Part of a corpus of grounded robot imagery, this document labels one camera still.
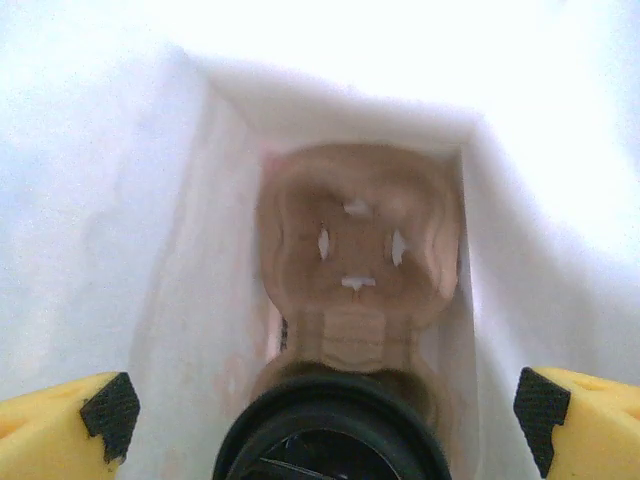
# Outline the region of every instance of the black rubber pad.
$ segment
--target black rubber pad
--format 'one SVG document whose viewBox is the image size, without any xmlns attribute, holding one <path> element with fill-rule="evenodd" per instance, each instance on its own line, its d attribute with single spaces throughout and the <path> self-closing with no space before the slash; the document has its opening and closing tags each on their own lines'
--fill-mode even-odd
<svg viewBox="0 0 640 480">
<path fill-rule="evenodd" d="M 569 390 L 529 367 L 522 369 L 513 410 L 542 478 L 547 478 L 553 462 L 551 432 L 554 426 L 564 424 L 570 398 Z"/>
<path fill-rule="evenodd" d="M 91 437 L 101 435 L 104 461 L 127 456 L 140 402 L 127 373 L 119 373 L 80 409 Z"/>
</svg>

